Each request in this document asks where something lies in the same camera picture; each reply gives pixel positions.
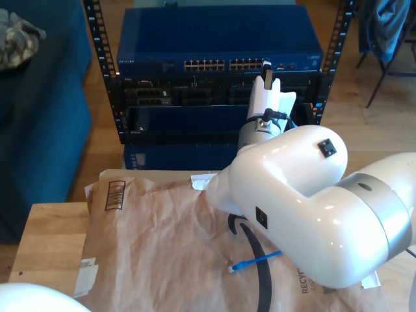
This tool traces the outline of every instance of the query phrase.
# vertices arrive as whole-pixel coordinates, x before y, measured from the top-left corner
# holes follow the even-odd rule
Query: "brown paper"
[[[229,265],[277,249],[248,221],[210,207],[190,181],[119,177],[88,191],[83,259],[99,267],[78,300],[93,312],[389,310],[381,287],[328,289],[284,255],[230,274]]]

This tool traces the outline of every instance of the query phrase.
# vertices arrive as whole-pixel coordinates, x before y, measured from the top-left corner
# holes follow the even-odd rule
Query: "blue ethernet cable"
[[[265,255],[265,256],[260,257],[260,258],[255,258],[255,259],[250,260],[250,261],[241,261],[241,262],[237,263],[236,265],[230,265],[228,267],[228,272],[234,273],[235,271],[242,270],[242,269],[248,267],[249,265],[252,265],[253,263],[266,260],[270,257],[274,257],[275,255],[281,255],[281,251],[279,250],[278,252],[270,253],[268,255]]]

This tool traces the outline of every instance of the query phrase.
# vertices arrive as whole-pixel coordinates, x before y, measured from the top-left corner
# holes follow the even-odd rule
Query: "barcode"
[[[111,181],[109,183],[109,192],[105,210],[119,209],[123,210],[125,181]]]
[[[80,268],[86,268],[86,267],[88,267],[90,265],[90,262],[89,261],[86,261],[86,262],[81,262],[81,266],[80,266]]]
[[[337,289],[335,289],[335,288],[329,288],[329,287],[325,287],[325,286],[322,286],[322,289],[324,290],[324,294],[336,293],[336,291],[337,291]]]

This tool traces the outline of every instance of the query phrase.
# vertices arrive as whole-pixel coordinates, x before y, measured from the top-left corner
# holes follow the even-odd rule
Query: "black curved line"
[[[234,235],[237,234],[237,229],[235,228],[236,219],[247,220],[244,216],[237,216],[235,214],[228,215],[228,228]],[[261,247],[259,240],[250,228],[244,223],[240,223],[240,226],[252,247],[254,257],[258,258],[265,256],[265,252]],[[257,304],[257,312],[269,312],[272,304],[272,275],[270,273],[270,267],[267,260],[257,262],[256,265],[257,275],[259,277],[259,303]]]
[[[228,215],[228,228],[234,235],[237,235],[237,229],[235,228],[235,223],[234,223],[236,219],[247,220],[245,216],[237,216],[236,214],[232,214],[232,213]]]

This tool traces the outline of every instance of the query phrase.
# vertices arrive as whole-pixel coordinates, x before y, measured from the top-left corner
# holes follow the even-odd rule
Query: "camouflage fabric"
[[[0,71],[17,68],[29,60],[46,33],[15,13],[0,9]]]

